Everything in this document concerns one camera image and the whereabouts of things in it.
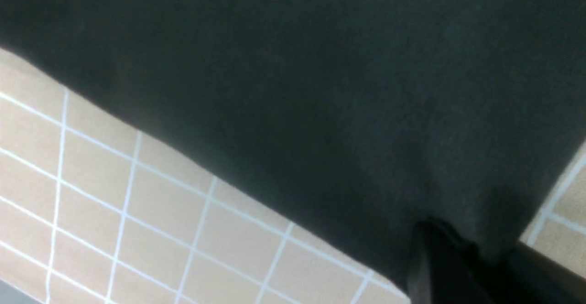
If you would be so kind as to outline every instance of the dark object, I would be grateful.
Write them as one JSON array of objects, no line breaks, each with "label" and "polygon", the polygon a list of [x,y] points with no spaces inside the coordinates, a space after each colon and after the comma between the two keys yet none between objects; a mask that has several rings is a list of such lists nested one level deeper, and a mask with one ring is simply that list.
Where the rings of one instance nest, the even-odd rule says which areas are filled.
[{"label": "dark object", "polygon": [[0,0],[0,46],[407,286],[498,261],[586,137],[586,0]]},{"label": "dark object", "polygon": [[537,255],[519,244],[490,264],[445,223],[419,223],[412,240],[408,293],[412,304],[584,303],[586,281],[547,258],[536,262]]}]

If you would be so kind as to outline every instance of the beige tile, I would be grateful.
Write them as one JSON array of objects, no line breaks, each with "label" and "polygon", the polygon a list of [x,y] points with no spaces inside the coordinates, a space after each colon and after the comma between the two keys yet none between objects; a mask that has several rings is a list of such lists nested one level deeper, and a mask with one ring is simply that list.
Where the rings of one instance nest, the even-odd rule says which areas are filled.
[{"label": "beige tile", "polygon": [[46,269],[0,246],[0,279],[44,302]]},{"label": "beige tile", "polygon": [[368,268],[364,267],[364,265],[356,262],[355,260],[352,260],[352,258],[347,256],[343,252],[333,248],[333,246],[330,246],[328,242],[325,242],[324,240],[316,237],[315,235],[313,235],[306,229],[303,229],[302,227],[295,225],[295,227],[293,227],[293,231],[291,231],[291,237],[305,242],[313,248],[320,250],[325,254],[328,254],[329,256],[336,258],[337,260],[340,260],[343,263],[356,268],[358,271],[366,272],[368,270]]},{"label": "beige tile", "polygon": [[178,289],[189,249],[133,222],[126,221],[119,259]]},{"label": "beige tile", "polygon": [[521,234],[521,241],[523,243],[527,243],[529,241],[529,238],[531,237],[531,233],[533,233],[533,230],[535,229],[535,224],[537,223],[537,220],[540,218],[542,214],[540,212],[538,212],[535,217],[533,218],[533,220],[531,221],[531,223],[529,223],[529,225],[527,225],[527,228],[525,228],[525,231],[523,231],[523,233]]},{"label": "beige tile", "polygon": [[0,100],[0,125],[0,146],[57,174],[60,127],[6,100]]},{"label": "beige tile", "polygon": [[48,264],[51,233],[51,227],[0,202],[0,239],[16,250]]},{"label": "beige tile", "polygon": [[119,213],[61,186],[57,225],[113,255],[120,226]]},{"label": "beige tile", "polygon": [[262,280],[281,239],[280,235],[221,206],[210,204],[198,247],[254,279]]},{"label": "beige tile", "polygon": [[71,94],[67,126],[132,156],[137,131],[79,95]]},{"label": "beige tile", "polygon": [[122,208],[130,161],[68,132],[65,135],[63,179],[82,191]]},{"label": "beige tile", "polygon": [[51,276],[51,304],[104,304],[104,300],[82,290],[81,288],[61,279],[57,275]]},{"label": "beige tile", "polygon": [[218,201],[224,202],[225,204],[236,208],[239,210],[239,212],[244,212],[245,214],[255,217],[267,225],[281,231],[285,231],[285,229],[287,229],[287,225],[289,224],[289,221],[285,217],[274,212],[270,208],[267,208],[260,202],[235,189],[234,187],[228,185],[224,181],[218,181],[216,189],[213,193],[213,197],[218,199]]},{"label": "beige tile", "polygon": [[196,255],[184,294],[201,304],[253,304],[259,290],[251,281]]},{"label": "beige tile", "polygon": [[583,168],[564,195],[554,212],[580,225],[586,226],[586,168]]},{"label": "beige tile", "polygon": [[0,195],[35,215],[53,221],[56,181],[0,153]]},{"label": "beige tile", "polygon": [[61,121],[64,87],[26,62],[6,59],[0,55],[0,91]]},{"label": "beige tile", "polygon": [[586,277],[586,236],[547,220],[534,249]]},{"label": "beige tile", "polygon": [[362,277],[291,242],[270,280],[273,289],[303,304],[349,303],[360,283]]},{"label": "beige tile", "polygon": [[274,294],[272,291],[267,290],[264,292],[264,295],[262,296],[262,298],[260,300],[260,304],[293,304],[293,303],[289,302],[289,300],[286,300],[285,298],[282,298],[281,296]]},{"label": "beige tile", "polygon": [[372,278],[376,281],[379,281],[379,282],[385,284],[385,285],[392,285],[392,283],[386,277],[383,277],[382,275],[380,275],[378,273],[374,273]]},{"label": "beige tile", "polygon": [[390,291],[381,288],[377,285],[373,285],[370,283],[364,291],[360,298],[358,298],[357,304],[408,304],[409,300],[407,298],[403,298],[397,296]]},{"label": "beige tile", "polygon": [[128,213],[188,244],[193,242],[205,199],[136,167]]},{"label": "beige tile", "polygon": [[112,261],[82,243],[57,233],[53,269],[98,294],[105,295]]},{"label": "beige tile", "polygon": [[43,73],[31,63],[27,62],[20,56],[13,54],[4,49],[0,49],[0,64],[7,66],[19,74],[29,75],[33,77],[46,77],[48,81],[53,81],[48,75]]},{"label": "beige tile", "polygon": [[167,289],[118,265],[112,300],[117,304],[173,304],[175,295]]},{"label": "beige tile", "polygon": [[204,192],[212,183],[209,172],[150,136],[143,137],[138,160]]}]

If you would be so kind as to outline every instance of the white grout line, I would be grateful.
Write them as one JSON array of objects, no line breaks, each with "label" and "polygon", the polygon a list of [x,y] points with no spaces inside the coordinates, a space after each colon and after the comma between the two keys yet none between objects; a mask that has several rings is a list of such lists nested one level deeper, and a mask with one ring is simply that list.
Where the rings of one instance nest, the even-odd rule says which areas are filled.
[{"label": "white grout line", "polygon": [[280,292],[280,291],[276,291],[275,289],[268,289],[268,292],[271,292],[273,294],[275,294],[276,296],[279,296],[280,298],[283,298],[284,300],[287,300],[293,304],[301,304],[301,302],[299,302],[298,300],[295,300],[287,295],[285,295],[284,293]]},{"label": "white grout line", "polygon": [[277,264],[279,263],[281,255],[283,254],[283,250],[285,249],[285,245],[287,244],[287,240],[291,236],[291,231],[293,231],[294,226],[295,226],[295,224],[293,222],[289,222],[289,225],[287,225],[287,230],[285,231],[285,234],[283,235],[283,238],[281,239],[281,243],[279,244],[279,248],[277,249],[277,253],[275,253],[275,257],[272,259],[271,267],[268,269],[268,273],[266,273],[266,277],[264,278],[264,281],[262,281],[262,286],[261,286],[260,290],[258,291],[258,295],[255,300],[255,304],[260,304],[260,301],[262,300],[262,296],[264,296],[266,288],[268,287],[268,283],[271,280],[272,274],[273,274],[273,272],[275,272]]},{"label": "white grout line", "polygon": [[[61,179],[63,174],[63,154],[65,152],[65,125],[67,124],[67,102],[69,100],[69,90],[65,89],[63,96],[63,110],[61,111],[61,138],[59,141],[59,160],[57,162],[57,179]],[[59,219],[59,204],[61,201],[61,182],[57,181],[55,191],[55,209],[53,215],[53,231],[51,233],[51,252],[49,255],[49,266],[45,283],[46,304],[51,303],[51,273],[53,272],[53,261],[55,259],[55,240],[57,239],[57,220]]]},{"label": "white grout line", "polygon": [[218,178],[216,176],[212,179],[212,184],[210,185],[210,189],[207,191],[206,196],[206,203],[203,206],[203,210],[201,211],[201,216],[199,216],[199,222],[197,224],[197,230],[195,231],[195,235],[193,237],[193,243],[191,244],[191,249],[189,250],[189,257],[187,258],[187,262],[185,264],[184,273],[181,277],[181,282],[179,283],[179,289],[177,291],[177,295],[175,296],[174,304],[179,304],[179,300],[183,295],[183,291],[185,288],[185,282],[187,281],[187,276],[189,275],[189,270],[191,269],[191,265],[193,264],[193,257],[195,256],[195,251],[197,248],[197,242],[199,242],[199,237],[201,236],[201,231],[203,230],[203,223],[205,223],[207,217],[207,210],[210,206],[210,198],[216,189],[216,185],[218,182]]},{"label": "white grout line", "polygon": [[[6,154],[8,156],[10,156],[11,158],[14,158],[15,160],[17,160],[17,161],[19,161],[19,162],[21,162],[21,163],[23,163],[23,164],[25,164],[25,165],[27,165],[27,166],[35,169],[36,171],[38,171],[38,172],[40,172],[40,173],[42,173],[42,174],[44,174],[44,175],[46,175],[46,176],[48,176],[48,177],[50,177],[52,179],[57,179],[56,177],[54,177],[50,173],[42,170],[41,168],[38,168],[34,164],[31,164],[30,162],[28,162],[27,160],[24,160],[23,158],[17,156],[16,154],[13,154],[10,151],[7,151],[5,149],[2,149],[2,147],[0,147],[0,152]],[[118,209],[118,208],[112,206],[111,204],[108,204],[108,203],[106,203],[106,202],[104,202],[104,201],[102,201],[102,200],[94,197],[91,194],[85,193],[84,191],[82,191],[81,189],[75,187],[74,185],[71,185],[70,183],[67,183],[66,181],[63,181],[63,180],[61,182],[65,186],[70,187],[71,189],[77,191],[81,195],[84,195],[85,197],[90,198],[91,200],[93,200],[95,202],[98,202],[98,203],[102,204],[103,206],[106,206],[107,208],[109,208],[111,210],[114,210],[115,212],[118,212],[120,214],[122,213],[122,211],[120,209]],[[236,208],[233,208],[232,206],[229,206],[228,204],[225,204],[223,202],[217,201],[214,198],[211,198],[210,200],[214,204],[218,204],[218,205],[222,206],[222,208],[226,208],[227,210],[229,210],[231,212],[234,212],[235,214],[237,214],[237,215],[245,218],[248,221],[251,221],[251,222],[259,225],[260,227],[263,227],[264,229],[266,229],[268,231],[271,231],[271,232],[273,232],[273,233],[275,233],[277,235],[281,235],[281,236],[284,235],[283,232],[279,231],[278,229],[276,229],[276,228],[274,228],[274,227],[272,227],[272,226],[270,226],[270,225],[268,225],[268,224],[266,224],[266,223],[264,223],[264,222],[262,222],[260,220],[257,220],[254,217],[248,216],[247,214],[245,214],[243,212],[239,212],[239,210],[236,210]],[[177,244],[179,244],[181,246],[184,246],[186,248],[190,248],[190,245],[189,244],[181,241],[180,239],[176,239],[176,238],[172,237],[168,233],[165,233],[164,231],[161,231],[161,230],[157,229],[156,227],[153,227],[152,225],[149,225],[148,223],[145,223],[145,222],[143,222],[141,220],[138,220],[138,218],[135,218],[133,216],[127,216],[126,219],[132,220],[135,223],[138,223],[138,224],[142,225],[143,227],[146,227],[146,228],[150,229],[151,231],[153,231],[153,232],[155,232],[155,233],[157,233],[157,234],[159,234],[159,235],[161,235],[163,237],[166,237],[169,240],[174,241],[175,243],[177,243]],[[306,250],[309,250],[310,252],[313,252],[314,254],[316,254],[316,255],[324,258],[325,260],[328,260],[328,261],[332,262],[333,264],[336,264],[336,265],[338,265],[338,266],[340,266],[340,267],[342,267],[342,268],[344,268],[344,269],[346,269],[346,270],[348,270],[348,271],[350,271],[350,272],[358,275],[359,277],[364,277],[364,273],[362,273],[358,269],[354,268],[353,266],[350,266],[350,265],[346,264],[345,262],[338,260],[337,258],[333,258],[333,257],[329,256],[328,254],[325,254],[324,252],[315,249],[314,247],[306,244],[305,242],[303,242],[301,240],[298,240],[298,239],[295,239],[295,238],[290,238],[289,241],[291,241],[291,242],[293,242],[293,243],[301,246],[302,248],[304,248]]]},{"label": "white grout line", "polygon": [[195,194],[199,194],[202,197],[207,197],[207,193],[203,193],[201,190],[196,189],[193,186],[187,185],[187,184],[185,184],[184,182],[182,182],[182,181],[180,181],[178,179],[174,179],[170,175],[167,175],[167,174],[161,172],[160,170],[157,170],[157,169],[155,169],[155,168],[153,168],[153,167],[151,167],[151,166],[149,166],[147,164],[144,164],[142,162],[138,162],[138,165],[140,167],[142,167],[142,168],[150,171],[151,173],[153,173],[155,175],[158,175],[159,177],[161,177],[163,179],[167,179],[168,181],[170,181],[171,183],[174,183],[175,185],[181,187],[182,189],[188,190],[188,191],[190,191],[192,193],[195,193]]},{"label": "white grout line", "polygon": [[138,152],[141,149],[142,132],[136,133],[136,142],[134,143],[134,154],[132,155],[132,165],[130,166],[130,175],[128,176],[128,186],[126,186],[126,196],[124,197],[124,206],[122,209],[122,217],[118,229],[118,239],[116,240],[116,249],[114,250],[114,257],[112,262],[112,269],[110,271],[108,291],[106,293],[106,302],[110,301],[112,296],[112,289],[114,287],[114,279],[116,274],[116,267],[119,263],[118,257],[120,255],[120,247],[122,245],[122,237],[124,235],[124,225],[126,217],[128,216],[128,204],[130,203],[130,195],[132,194],[132,185],[134,184],[134,172],[136,171],[136,160],[138,159]]},{"label": "white grout line", "polygon": [[364,276],[364,279],[362,279],[360,287],[358,287],[358,290],[356,291],[356,293],[354,293],[354,297],[352,298],[352,300],[350,300],[350,304],[356,304],[356,302],[358,302],[360,296],[362,296],[362,293],[366,289],[366,286],[368,286],[368,283],[372,279],[373,275],[374,272],[372,271],[372,269],[369,269],[368,272],[366,272],[366,275]]},{"label": "white grout line", "polygon": [[32,258],[31,256],[28,256],[24,252],[21,252],[20,250],[17,250],[13,246],[7,244],[6,242],[4,242],[2,240],[0,240],[0,246],[3,246],[5,249],[7,249],[8,251],[12,252],[13,254],[19,256],[20,258],[23,258],[26,261],[31,262],[32,264],[35,264],[36,266],[38,266],[40,268],[47,269],[47,265],[46,264],[43,264],[42,262],[39,262],[38,260],[36,260],[35,258]]},{"label": "white grout line", "polygon": [[570,221],[570,220],[568,220],[558,214],[551,214],[550,219],[562,224],[563,226],[565,226],[573,231],[576,231],[578,233],[586,235],[586,227],[584,227],[582,225],[578,225],[577,223],[574,223],[573,221]]},{"label": "white grout line", "polygon": [[400,289],[397,288],[397,286],[393,285],[393,283],[386,283],[383,281],[379,281],[377,279],[374,279],[374,277],[372,279],[370,279],[370,283],[375,284],[395,295],[398,295],[402,298],[408,299],[409,297],[407,295],[405,295],[404,292],[402,292]]},{"label": "white grout line", "polygon": [[[0,240],[0,246],[4,247],[5,249],[7,249],[8,251],[12,252],[13,254],[15,254],[15,255],[17,255],[17,256],[19,256],[19,257],[23,258],[24,260],[26,260],[26,261],[28,261],[28,262],[31,262],[32,264],[35,264],[35,265],[37,265],[38,267],[40,267],[40,268],[42,268],[42,269],[48,269],[48,266],[47,266],[47,265],[43,264],[42,262],[39,262],[38,260],[36,260],[35,258],[32,258],[31,256],[28,256],[27,254],[25,254],[25,253],[21,252],[20,250],[17,250],[16,248],[14,248],[13,246],[11,246],[11,245],[7,244],[7,243],[6,243],[6,242],[4,242],[4,241],[1,241],[1,240]],[[88,287],[85,287],[85,286],[84,286],[84,285],[82,285],[81,283],[78,283],[77,281],[75,281],[75,280],[73,280],[73,279],[69,278],[69,277],[68,277],[68,276],[66,276],[66,275],[63,275],[63,274],[62,274],[62,273],[60,273],[60,272],[53,271],[53,272],[52,272],[52,274],[54,274],[54,275],[56,275],[56,276],[60,277],[61,279],[64,279],[65,281],[67,281],[67,282],[71,283],[72,285],[74,285],[74,286],[76,286],[76,287],[80,288],[81,290],[84,290],[84,291],[86,291],[86,292],[88,292],[88,293],[90,293],[90,294],[92,294],[92,295],[94,295],[94,296],[96,296],[96,297],[98,297],[98,298],[100,298],[100,299],[102,299],[102,300],[105,300],[105,297],[104,297],[104,296],[102,296],[102,295],[98,294],[98,293],[97,293],[97,292],[95,292],[95,291],[92,291],[92,290],[91,290],[91,289],[89,289]]]},{"label": "white grout line", "polygon": [[572,184],[572,182],[574,181],[574,179],[576,178],[578,173],[580,173],[580,171],[582,170],[582,168],[584,167],[585,164],[586,164],[586,153],[583,154],[582,156],[580,156],[580,159],[578,160],[578,162],[576,162],[576,164],[574,164],[570,173],[567,175],[567,177],[565,177],[565,179],[563,179],[561,185],[559,185],[559,188],[555,191],[553,197],[551,197],[550,201],[548,202],[548,205],[543,209],[542,214],[537,219],[537,222],[535,223],[535,227],[533,228],[533,231],[531,231],[531,235],[529,236],[529,239],[527,240],[528,246],[532,247],[535,245],[535,241],[537,240],[539,233],[542,231],[546,220],[548,218],[550,218],[551,214],[553,213],[553,209],[555,208],[555,204],[557,204],[557,202],[561,199],[561,197],[564,195],[565,191]]},{"label": "white grout line", "polygon": [[6,100],[8,102],[11,102],[13,104],[16,104],[18,107],[23,108],[23,109],[27,110],[28,112],[31,112],[32,114],[35,114],[36,116],[39,116],[39,117],[53,123],[54,125],[61,126],[61,122],[59,122],[58,120],[55,120],[55,119],[51,118],[50,116],[47,116],[45,114],[42,114],[41,112],[38,112],[38,110],[35,110],[34,108],[19,102],[18,100],[10,97],[6,93],[0,92],[0,98]]},{"label": "white grout line", "polygon": [[[86,139],[87,141],[90,141],[90,142],[92,142],[92,143],[94,143],[94,144],[102,147],[103,149],[108,150],[109,152],[113,152],[114,154],[117,154],[118,156],[120,156],[122,158],[125,158],[126,160],[132,160],[133,161],[133,164],[136,164],[136,166],[143,167],[143,168],[145,168],[145,169],[147,169],[147,170],[149,170],[149,171],[151,171],[151,172],[153,172],[153,173],[155,173],[155,174],[163,177],[164,179],[167,179],[167,180],[171,181],[172,183],[174,183],[174,184],[176,184],[176,185],[178,185],[178,186],[180,186],[180,187],[182,187],[184,189],[187,189],[187,190],[191,191],[192,193],[199,194],[199,195],[202,195],[204,197],[207,196],[207,194],[202,193],[201,190],[195,189],[194,187],[192,187],[190,185],[186,185],[182,181],[179,181],[178,179],[174,179],[173,177],[170,177],[169,175],[167,175],[167,174],[165,174],[165,173],[163,173],[163,172],[161,172],[161,171],[159,171],[159,170],[157,170],[157,169],[155,169],[155,168],[153,168],[151,166],[148,166],[146,164],[143,164],[143,163],[141,163],[139,161],[136,161],[136,163],[134,163],[134,161],[136,160],[135,158],[129,157],[126,154],[124,154],[123,152],[120,152],[120,151],[118,151],[116,149],[113,149],[113,148],[105,145],[104,143],[101,143],[100,141],[97,141],[96,139],[89,137],[88,135],[85,135],[85,134],[83,134],[83,133],[81,133],[81,132],[79,132],[79,131],[77,131],[75,129],[72,129],[70,127],[67,127],[62,122],[56,121],[53,118],[51,118],[49,116],[46,116],[45,114],[42,114],[41,112],[38,112],[34,108],[31,108],[30,106],[27,106],[27,105],[19,102],[16,99],[13,99],[12,97],[10,97],[10,96],[8,96],[8,95],[6,95],[4,93],[1,93],[0,92],[0,98],[1,99],[4,99],[4,100],[8,100],[9,102],[12,102],[14,104],[17,104],[17,106],[19,106],[21,108],[24,108],[25,110],[27,110],[27,111],[29,111],[29,112],[31,112],[33,114],[36,114],[36,115],[40,116],[41,118],[46,119],[46,120],[54,123],[55,125],[59,125],[61,127],[64,127],[65,130],[70,131],[71,133],[73,133],[73,134],[75,134],[77,136],[80,136],[80,137]],[[0,147],[0,153],[6,154],[7,156],[9,156],[11,158],[14,158],[15,160],[17,160],[17,161],[19,161],[19,162],[27,165],[28,167],[33,168],[34,170],[42,173],[43,175],[46,175],[47,177],[58,181],[62,185],[65,185],[67,187],[70,187],[71,189],[77,191],[81,195],[83,195],[83,196],[85,196],[87,198],[90,198],[91,200],[93,200],[95,202],[98,202],[99,204],[101,204],[103,206],[106,206],[107,208],[109,208],[109,209],[111,209],[111,210],[113,210],[115,212],[118,212],[120,214],[123,214],[123,211],[120,210],[119,208],[116,208],[115,206],[112,206],[111,204],[108,204],[107,202],[104,202],[103,200],[100,200],[99,198],[96,198],[93,195],[88,194],[88,193],[82,191],[81,189],[77,188],[75,185],[72,185],[71,183],[68,183],[67,181],[64,181],[63,179],[59,179],[58,177],[55,177],[54,175],[48,173],[47,171],[42,170],[41,168],[35,166],[34,164],[28,162],[27,160],[25,160],[23,158],[17,156],[16,154],[14,154],[14,153],[6,150],[6,149],[3,149],[2,147]],[[270,225],[268,225],[268,224],[266,224],[266,223],[264,223],[264,222],[256,219],[255,217],[252,217],[252,216],[249,216],[249,215],[247,215],[247,214],[245,214],[243,212],[240,212],[239,210],[237,210],[237,208],[234,208],[233,206],[230,206],[230,205],[228,205],[228,204],[226,204],[224,202],[218,201],[217,199],[215,199],[213,197],[210,198],[209,201],[210,202],[213,202],[214,204],[218,204],[218,205],[222,206],[223,208],[226,208],[227,210],[229,210],[231,212],[234,212],[235,214],[237,214],[237,215],[245,218],[246,220],[249,220],[249,221],[251,221],[251,222],[259,225],[260,227],[262,227],[262,228],[264,228],[264,229],[266,229],[266,230],[268,230],[268,231],[270,231],[272,233],[275,233],[277,235],[284,236],[283,231],[280,231],[279,229],[276,229],[276,228],[274,228],[274,227],[272,227],[272,226],[270,226]],[[170,240],[178,243],[181,246],[185,246],[185,247],[188,247],[188,248],[190,247],[189,244],[186,244],[183,241],[180,241],[179,239],[176,239],[176,238],[172,237],[168,233],[165,233],[165,232],[157,229],[156,227],[153,227],[152,225],[149,225],[148,223],[144,223],[144,222],[138,220],[137,218],[134,218],[132,216],[126,216],[126,219],[132,220],[132,221],[134,221],[134,222],[142,225],[143,227],[146,227],[147,229],[150,229],[151,231],[154,231],[155,233],[158,233],[159,235],[163,235],[164,237],[166,237],[166,238],[168,238],[168,239],[170,239]],[[81,240],[81,239],[79,239],[77,237],[73,237],[73,238],[74,239],[77,239],[77,241],[84,242],[83,240]],[[354,273],[355,275],[357,275],[359,277],[364,277],[365,276],[364,273],[362,273],[358,269],[354,268],[353,266],[350,266],[350,265],[346,264],[345,262],[338,260],[337,258],[333,258],[333,257],[329,256],[328,254],[325,254],[324,252],[313,248],[312,246],[306,244],[305,242],[303,242],[301,240],[294,239],[294,238],[291,238],[291,237],[289,237],[288,240],[291,241],[291,242],[293,242],[293,243],[295,243],[295,244],[297,244],[297,245],[299,245],[299,246],[301,246],[302,248],[304,248],[306,250],[309,250],[310,252],[313,252],[314,254],[316,254],[316,255],[324,258],[325,260],[328,260],[328,261],[332,262],[333,264],[336,264],[336,265],[338,265],[338,266],[340,266],[340,267],[348,270],[349,272]],[[249,277],[249,276],[245,275],[244,273],[238,271],[237,269],[232,268],[231,266],[223,263],[222,261],[218,261],[218,260],[216,260],[216,258],[213,258],[212,256],[209,256],[208,254],[205,254],[203,252],[200,252],[197,249],[195,250],[195,252],[197,254],[199,254],[199,255],[207,258],[208,260],[211,260],[211,261],[215,262],[216,264],[218,264],[218,265],[220,265],[220,266],[222,266],[224,268],[227,268],[228,270],[230,270],[230,271],[232,271],[232,272],[234,272],[234,273],[236,273],[236,274],[238,274],[238,275],[240,275],[242,277],[245,277],[245,279],[249,279],[249,281],[252,281],[253,283],[255,283],[257,285],[261,285],[261,283],[258,280],[255,280],[252,277]],[[146,277],[146,279],[154,280],[154,279],[152,279],[152,277],[149,277],[145,273],[140,272],[140,271],[132,268],[131,266],[130,266],[130,269],[134,270],[136,273],[140,274],[141,276]],[[398,293],[398,294],[404,296],[404,294],[402,294],[402,292],[398,291],[398,289],[396,289],[396,288],[393,288],[393,287],[389,287],[387,285],[384,285],[383,283],[380,283],[380,282],[376,281],[375,279],[373,279],[372,282],[373,283],[376,283],[377,285],[380,285],[381,287],[383,287],[383,288],[385,288],[385,289],[387,289],[389,291],[392,291],[392,292],[395,292],[395,293]],[[271,289],[270,287],[267,287],[267,289],[270,290],[271,292],[277,294],[277,295],[280,294],[278,291],[276,291],[274,289]],[[294,300],[290,299],[289,297],[287,297],[287,296],[285,296],[283,294],[281,294],[281,295],[280,295],[281,297],[287,298],[288,300],[290,300],[292,302],[295,302]]]},{"label": "white grout line", "polygon": [[215,204],[218,204],[218,206],[221,206],[222,208],[229,210],[230,212],[234,212],[235,214],[237,214],[238,216],[241,216],[245,220],[257,224],[258,226],[262,227],[263,229],[266,229],[266,231],[272,232],[276,235],[280,235],[281,237],[284,235],[283,231],[280,231],[279,229],[276,229],[261,220],[257,220],[257,218],[249,216],[249,215],[237,210],[233,206],[230,206],[228,204],[225,204],[224,202],[218,201],[215,198],[211,198],[210,200],[212,202],[214,202]]},{"label": "white grout line", "polygon": [[295,238],[289,238],[289,241],[293,242],[294,244],[300,246],[301,248],[313,252],[314,254],[316,254],[317,256],[320,256],[321,258],[324,258],[324,260],[327,260],[341,268],[347,269],[348,271],[354,273],[355,275],[357,275],[358,277],[364,277],[364,273],[362,271],[359,271],[358,269],[354,268],[353,266],[350,266],[348,264],[346,264],[343,261],[340,261],[337,258],[334,258],[328,254],[326,254],[323,251],[317,250],[314,247],[306,244],[305,242],[301,241],[301,240],[297,240]]}]

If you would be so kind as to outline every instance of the tiled wall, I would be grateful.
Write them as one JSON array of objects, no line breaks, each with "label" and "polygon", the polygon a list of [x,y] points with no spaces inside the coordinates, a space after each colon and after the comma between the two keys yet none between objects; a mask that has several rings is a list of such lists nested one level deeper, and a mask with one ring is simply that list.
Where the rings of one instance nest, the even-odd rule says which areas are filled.
[{"label": "tiled wall", "polygon": [[[585,161],[524,235],[582,275]],[[47,304],[408,303],[370,269],[3,51],[0,279]]]}]

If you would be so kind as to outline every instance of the dark fabric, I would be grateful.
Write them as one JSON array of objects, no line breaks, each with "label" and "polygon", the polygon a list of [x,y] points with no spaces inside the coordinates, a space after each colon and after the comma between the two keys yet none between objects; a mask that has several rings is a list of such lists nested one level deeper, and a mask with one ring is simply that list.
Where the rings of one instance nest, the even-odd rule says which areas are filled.
[{"label": "dark fabric", "polygon": [[0,0],[0,46],[406,286],[488,260],[586,137],[586,0]]}]

